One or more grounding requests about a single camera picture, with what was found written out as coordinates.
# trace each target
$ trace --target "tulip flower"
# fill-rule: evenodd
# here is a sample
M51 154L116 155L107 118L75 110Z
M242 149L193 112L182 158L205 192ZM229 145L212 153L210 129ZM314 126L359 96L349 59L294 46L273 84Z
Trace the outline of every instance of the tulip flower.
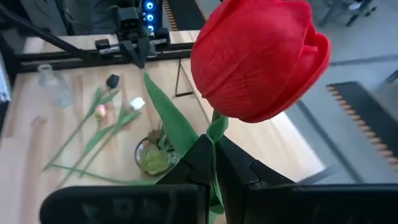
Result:
M294 104L326 70L330 41L305 1L225 0L195 42L195 84L222 115L257 123Z
M102 120L106 116L106 108L105 105L99 105L95 109L94 117L98 120Z

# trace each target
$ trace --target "blue led light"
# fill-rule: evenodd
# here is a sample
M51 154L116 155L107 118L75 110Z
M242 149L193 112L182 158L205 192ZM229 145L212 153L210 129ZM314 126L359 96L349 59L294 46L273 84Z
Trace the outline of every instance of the blue led light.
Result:
M147 2L147 4L145 4L145 7L146 7L147 9L153 9L153 8L154 8L154 3L152 3L152 2Z
M154 16L152 14L148 14L147 15L147 20L148 21L153 21L154 20Z

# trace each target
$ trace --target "gray floor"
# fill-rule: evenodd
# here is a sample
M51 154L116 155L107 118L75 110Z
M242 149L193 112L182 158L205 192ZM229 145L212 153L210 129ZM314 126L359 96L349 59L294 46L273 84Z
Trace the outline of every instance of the gray floor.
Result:
M198 0L197 2L206 16L209 16L219 4L217 0ZM310 2L313 6L314 20L317 22L325 14L327 8L322 0ZM331 39L332 61L398 55L398 1L374 0L372 5L378 6L377 11L370 17L360 17L349 28L344 26L348 17L340 16L319 29ZM84 15L74 10L71 12ZM91 21L90 17L82 17L79 22L89 24ZM11 36L10 39L12 39L12 32L7 33L6 38ZM336 170L333 175L320 183L398 182L396 171L392 170L381 158L325 90L325 85L329 83L358 81L379 100L386 110L398 118L396 101L398 84L384 83L384 79L397 69L398 61L330 67L313 88L303 96L302 102L336 144L337 149L332 149L326 144L297 105L287 110L291 120L321 160ZM341 161L341 156L347 161L349 167ZM349 172L350 168L358 175L357 179L353 178Z

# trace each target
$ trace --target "wooden tabletop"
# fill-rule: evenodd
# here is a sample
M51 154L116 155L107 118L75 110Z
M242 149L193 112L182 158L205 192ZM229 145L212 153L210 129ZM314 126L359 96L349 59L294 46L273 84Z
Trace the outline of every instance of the wooden tabletop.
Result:
M198 31L171 33L172 42L178 43L193 42L197 35ZM103 38L108 38L111 44L117 42L112 35L63 37L82 49L93 49L94 40ZM59 49L37 38L28 39L25 46L26 53L56 51ZM174 96L177 69L178 60L146 64L151 79L170 98ZM147 96L142 71L134 65L115 65L59 72L76 100L73 106L66 109L49 105L49 96L38 85L37 73L20 74L16 79L0 142L0 223L38 223L40 204L56 190L67 173L56 168L42 172L42 168L83 119L96 88L104 86L112 73L121 77L120 93L107 105L108 115L100 128L114 124L122 104L127 105L133 98L144 97L147 104L141 115L111 140L88 171L118 180L146 178L134 162L134 149L152 128L157 127L159 115ZM194 91L195 95L176 98L173 102L195 130L199 134L204 133L212 110L195 88L189 59L182 60L181 74L178 92ZM57 164L71 167L97 129L97 121L89 119ZM322 162L284 113L258 124L230 119L226 135L253 157L292 180L298 181L324 169ZM105 180L91 177L79 179L77 175L72 175L63 187L110 184Z

